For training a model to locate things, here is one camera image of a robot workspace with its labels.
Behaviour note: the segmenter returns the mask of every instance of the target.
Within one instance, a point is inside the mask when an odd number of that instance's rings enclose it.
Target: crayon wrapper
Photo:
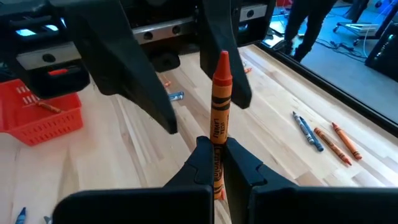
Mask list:
[[[214,197],[221,198],[223,189],[223,165],[221,155],[228,137],[229,109],[231,106],[231,86],[213,85],[210,115],[210,141],[215,150]]]

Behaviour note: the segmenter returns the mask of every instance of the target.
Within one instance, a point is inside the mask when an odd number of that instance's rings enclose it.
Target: wooden surface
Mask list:
[[[229,134],[247,150],[299,185],[393,187],[398,185],[398,140],[256,47],[241,49],[253,70],[250,108],[233,105]],[[79,190],[163,186],[209,133],[211,82],[198,54],[181,57],[181,67],[160,74],[173,102],[178,134],[168,135],[136,105],[104,96],[90,85],[80,93],[85,127],[29,148],[0,134],[0,223],[14,223],[27,207],[27,224],[44,223],[62,198]],[[345,166],[327,147],[309,146],[292,111],[321,128],[353,162]],[[344,129],[363,156],[355,162],[334,133]],[[215,203],[217,223],[229,223],[226,202]]]

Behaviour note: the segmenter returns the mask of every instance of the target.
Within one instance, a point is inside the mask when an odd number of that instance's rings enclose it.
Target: person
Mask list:
[[[311,51],[322,28],[323,20],[331,11],[337,0],[294,0],[285,29],[285,53],[290,55],[293,51],[293,39],[299,32],[304,19],[308,17],[307,31],[303,42],[296,48],[293,59],[301,60]]]

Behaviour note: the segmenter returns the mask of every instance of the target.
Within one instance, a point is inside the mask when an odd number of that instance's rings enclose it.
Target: red basket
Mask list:
[[[62,110],[54,113],[36,102]],[[20,80],[0,83],[0,132],[34,146],[83,127],[81,103],[76,93],[41,100]]]

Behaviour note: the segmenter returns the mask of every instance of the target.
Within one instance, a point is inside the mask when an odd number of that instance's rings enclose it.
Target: machine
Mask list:
[[[265,37],[274,6],[273,0],[5,4],[0,6],[2,71],[43,99],[82,90],[90,74],[100,92],[131,100],[172,134],[176,117],[155,72],[177,68],[179,55],[199,51],[200,66],[211,78],[221,50],[227,50],[232,101],[247,108],[251,89],[238,47]],[[54,70],[63,73],[51,76]],[[299,187],[233,138],[222,160],[234,224],[397,222],[397,189]],[[56,206],[53,223],[213,223],[213,174],[213,145],[200,136],[164,187],[79,192]]]

